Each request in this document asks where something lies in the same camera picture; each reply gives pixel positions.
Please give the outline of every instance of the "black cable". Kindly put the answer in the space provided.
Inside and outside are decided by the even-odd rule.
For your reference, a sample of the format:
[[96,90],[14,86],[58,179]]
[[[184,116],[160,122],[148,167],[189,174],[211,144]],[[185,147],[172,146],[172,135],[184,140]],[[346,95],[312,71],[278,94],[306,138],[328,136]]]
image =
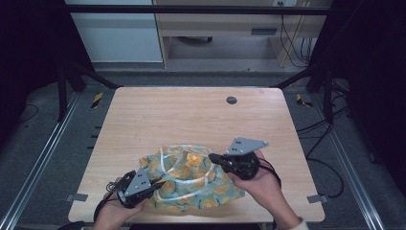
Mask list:
[[[300,22],[301,22],[302,18],[303,18],[303,15],[301,15],[300,18],[299,18],[299,22],[298,22],[297,25],[296,25],[296,29],[295,29],[294,35],[295,35],[295,34],[298,32],[298,30],[299,30],[299,26],[300,26]],[[281,39],[281,45],[282,45],[283,49],[286,51],[286,54],[287,54],[287,56],[289,57],[290,62],[291,62],[292,65],[295,66],[295,67],[307,67],[306,61],[303,61],[303,60],[301,59],[301,57],[298,55],[298,52],[297,52],[296,49],[295,49],[295,45],[293,44],[293,40],[290,38],[289,33],[287,32],[286,28],[284,27],[283,14],[281,14],[281,20],[282,20],[282,24],[281,24],[281,37],[280,37],[280,39]],[[287,38],[288,38],[288,40],[289,40],[289,42],[290,42],[290,45],[291,45],[293,51],[294,51],[295,54],[296,54],[296,57],[298,57],[299,61],[301,61],[302,63],[304,63],[305,66],[296,65],[295,63],[293,63],[292,57],[291,57],[291,56],[289,55],[289,53],[287,52],[287,49],[286,49],[286,47],[284,46],[284,43],[283,43],[283,41],[282,41],[282,32],[285,32],[285,34],[286,34],[286,36],[287,36]]]
[[304,131],[304,130],[303,130],[302,133],[298,133],[298,135],[306,134],[306,133],[308,133],[308,132],[310,132],[310,131],[312,131],[312,130],[318,128],[318,127],[323,126],[326,122],[327,122],[327,120],[324,119],[324,120],[323,120],[320,124],[318,124],[317,126],[308,127],[308,128],[307,128],[307,129],[308,129],[307,131]]
[[135,175],[135,171],[127,172],[127,173],[119,180],[119,182],[117,182],[117,183],[116,183],[116,182],[111,182],[111,183],[108,183],[108,184],[107,184],[106,190],[107,190],[107,192],[108,192],[108,195],[107,195],[104,199],[102,199],[102,200],[99,202],[98,206],[96,207],[95,213],[94,213],[94,215],[93,215],[93,221],[94,221],[94,222],[96,222],[96,219],[98,218],[99,212],[101,211],[101,209],[104,207],[104,205],[105,205],[107,202],[112,201],[112,200],[117,200],[117,199],[118,199],[118,198],[112,198],[112,199],[110,199],[110,197],[111,197],[114,193],[117,192],[117,189],[120,187],[120,185],[123,183],[123,181],[124,181],[125,179],[127,179],[128,177],[130,177],[130,178],[134,177],[134,175]]
[[320,137],[320,139],[316,142],[316,144],[314,144],[314,146],[310,149],[310,151],[307,153],[307,155],[305,156],[305,159],[308,158],[308,156],[314,151],[314,149],[316,149],[316,147],[323,141],[323,139],[328,135],[329,132],[331,132],[332,130],[332,124],[330,124],[328,126],[328,128],[326,129],[325,133],[323,133],[323,135]]
[[266,164],[268,164],[270,167],[272,167],[272,169],[274,168],[274,167],[272,166],[272,164],[269,163],[269,161],[267,161],[267,160],[265,160],[265,159],[262,159],[262,158],[258,158],[258,159],[261,160],[261,161],[263,161],[263,162],[265,162]]
[[[344,107],[340,108],[339,110],[337,110],[337,111],[335,111],[335,112],[333,113],[333,116],[341,115],[341,113],[347,112],[347,109],[348,109],[348,108],[349,108],[348,106],[344,106]],[[326,121],[327,121],[327,119],[324,119],[324,120],[322,120],[322,121],[320,121],[320,122],[317,122],[317,123],[315,123],[315,124],[313,124],[313,125],[306,126],[306,127],[300,128],[300,129],[297,129],[296,132],[303,132],[303,131],[308,130],[308,129],[314,130],[315,128],[320,127],[320,126],[322,126],[323,124],[325,124]],[[308,131],[303,132],[303,133],[298,133],[298,135],[302,135],[302,134],[305,134],[305,133],[308,133]]]
[[265,166],[262,166],[262,165],[258,165],[258,167],[260,167],[261,169],[265,169],[268,172],[272,173],[275,176],[275,178],[277,178],[278,184],[282,187],[282,181],[279,178],[278,174],[275,172],[275,170],[273,170],[271,168],[268,168],[268,167],[265,167]]
[[34,107],[34,108],[35,108],[35,113],[34,113],[31,117],[29,117],[29,118],[27,118],[27,119],[18,121],[18,123],[24,123],[24,122],[27,122],[27,121],[31,120],[31,119],[38,113],[38,111],[39,111],[38,106],[36,106],[36,105],[34,105],[34,104],[27,103],[26,106],[32,106],[32,107]]
[[[295,66],[295,67],[306,67],[306,66],[296,65],[296,64],[293,62],[292,57],[289,55],[289,52],[287,51],[286,47],[284,46],[283,40],[282,40],[282,32],[285,31],[285,30],[283,29],[283,28],[284,28],[283,15],[281,15],[281,18],[282,18],[282,24],[281,24],[281,29],[282,29],[282,30],[281,30],[280,40],[281,40],[281,45],[282,45],[284,51],[285,51],[286,54],[287,54],[287,57],[289,58],[289,60],[290,60],[290,62],[292,63],[293,66]],[[287,35],[287,38],[289,39],[290,43],[292,43],[292,41],[290,40],[290,37],[289,37],[289,35],[287,34],[287,32],[286,32],[286,35]]]
[[305,45],[305,40],[307,40],[307,38],[302,38],[302,44],[301,44],[301,57],[304,60],[304,63],[306,65],[306,67],[308,66],[308,63],[310,62],[310,57],[311,57],[311,47],[312,47],[312,40],[313,38],[310,37],[308,39],[307,42],[307,51],[306,51],[306,55],[303,54],[303,49],[304,49],[304,45]]
[[340,186],[340,191],[335,194],[335,195],[326,195],[326,194],[321,194],[321,195],[325,195],[328,196],[329,198],[336,198],[338,196],[340,196],[343,192],[344,192],[344,179],[343,177],[340,175],[340,173],[338,173],[336,170],[334,170],[328,163],[318,160],[318,159],[314,159],[314,158],[307,158],[307,161],[313,161],[313,162],[317,162],[319,164],[322,164],[324,166],[326,166],[327,168],[329,168],[330,170],[332,170],[338,177],[338,179],[340,180],[341,186]]
[[344,94],[337,95],[331,100],[331,102],[334,103],[335,100],[337,100],[339,98],[345,98],[345,97],[346,97],[346,95],[344,95]]
[[321,138],[322,136],[317,136],[317,137],[299,137],[299,139],[317,139],[317,138]]

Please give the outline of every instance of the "person's right hand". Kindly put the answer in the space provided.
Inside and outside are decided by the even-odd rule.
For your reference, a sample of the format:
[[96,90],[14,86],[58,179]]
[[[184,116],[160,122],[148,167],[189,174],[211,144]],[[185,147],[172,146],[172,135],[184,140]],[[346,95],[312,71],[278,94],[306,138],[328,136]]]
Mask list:
[[[254,153],[258,158],[265,159],[259,149]],[[259,162],[270,167],[262,160]],[[241,180],[231,172],[228,175],[237,187],[248,192],[260,206],[268,210],[278,224],[278,229],[290,229],[301,223],[284,198],[277,178],[269,171],[259,168],[256,176],[250,180]]]

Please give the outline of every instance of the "wrist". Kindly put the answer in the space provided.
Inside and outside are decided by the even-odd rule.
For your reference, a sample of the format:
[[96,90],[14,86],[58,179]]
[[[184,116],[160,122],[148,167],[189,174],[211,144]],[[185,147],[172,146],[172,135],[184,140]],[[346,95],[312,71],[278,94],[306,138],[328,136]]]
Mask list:
[[265,209],[272,215],[280,230],[291,229],[301,223],[301,220],[289,206],[282,192],[271,198]]
[[117,230],[130,217],[125,213],[118,213],[117,208],[112,203],[106,203],[101,209],[95,222],[95,230]]

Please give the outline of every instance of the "sleeve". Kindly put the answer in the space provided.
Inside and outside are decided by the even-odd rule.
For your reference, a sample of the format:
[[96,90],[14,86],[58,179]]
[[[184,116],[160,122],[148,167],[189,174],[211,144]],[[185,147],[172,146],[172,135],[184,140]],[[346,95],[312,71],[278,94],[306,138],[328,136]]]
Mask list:
[[298,226],[291,228],[289,230],[308,230],[307,223],[305,222],[304,219],[301,218],[301,223]]

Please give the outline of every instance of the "person's left hand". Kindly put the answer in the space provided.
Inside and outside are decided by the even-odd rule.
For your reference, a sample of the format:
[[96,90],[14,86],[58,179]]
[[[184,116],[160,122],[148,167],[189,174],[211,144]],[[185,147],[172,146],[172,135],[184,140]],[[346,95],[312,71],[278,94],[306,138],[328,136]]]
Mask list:
[[101,208],[98,218],[96,219],[95,230],[116,230],[119,229],[128,219],[143,212],[148,200],[145,199],[137,204],[133,209],[125,208],[114,193]]

